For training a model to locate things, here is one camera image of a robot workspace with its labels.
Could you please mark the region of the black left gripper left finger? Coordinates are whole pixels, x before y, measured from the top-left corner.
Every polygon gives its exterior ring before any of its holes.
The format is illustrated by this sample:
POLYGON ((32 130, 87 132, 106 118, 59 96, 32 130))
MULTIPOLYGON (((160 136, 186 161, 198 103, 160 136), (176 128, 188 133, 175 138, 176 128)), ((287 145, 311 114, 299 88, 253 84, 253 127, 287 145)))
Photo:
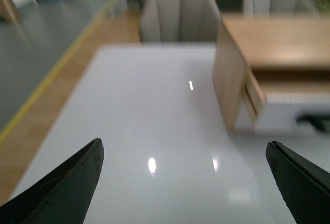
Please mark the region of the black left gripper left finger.
POLYGON ((103 143, 96 138, 1 206, 1 223, 83 223, 103 160, 103 143))

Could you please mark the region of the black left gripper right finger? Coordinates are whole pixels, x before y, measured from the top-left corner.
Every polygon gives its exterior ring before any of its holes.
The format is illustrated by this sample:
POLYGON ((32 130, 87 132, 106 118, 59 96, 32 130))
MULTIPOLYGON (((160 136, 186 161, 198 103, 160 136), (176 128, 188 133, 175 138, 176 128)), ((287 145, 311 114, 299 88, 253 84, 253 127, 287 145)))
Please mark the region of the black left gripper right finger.
POLYGON ((266 159, 296 223, 329 223, 329 172, 278 141, 267 144, 266 159))

